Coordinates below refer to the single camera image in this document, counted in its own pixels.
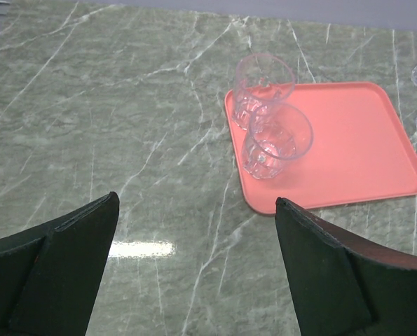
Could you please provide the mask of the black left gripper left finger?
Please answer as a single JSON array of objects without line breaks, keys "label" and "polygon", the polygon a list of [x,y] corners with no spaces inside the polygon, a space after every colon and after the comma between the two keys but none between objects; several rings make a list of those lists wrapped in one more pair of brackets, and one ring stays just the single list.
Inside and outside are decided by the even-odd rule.
[{"label": "black left gripper left finger", "polygon": [[0,335],[84,335],[119,216],[110,192],[0,238]]}]

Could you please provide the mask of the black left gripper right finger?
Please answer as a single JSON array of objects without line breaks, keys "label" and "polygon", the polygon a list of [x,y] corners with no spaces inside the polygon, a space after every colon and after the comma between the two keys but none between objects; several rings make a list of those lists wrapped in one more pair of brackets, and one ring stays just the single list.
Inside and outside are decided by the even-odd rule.
[{"label": "black left gripper right finger", "polygon": [[275,226],[302,335],[417,335],[417,256],[286,198]]}]

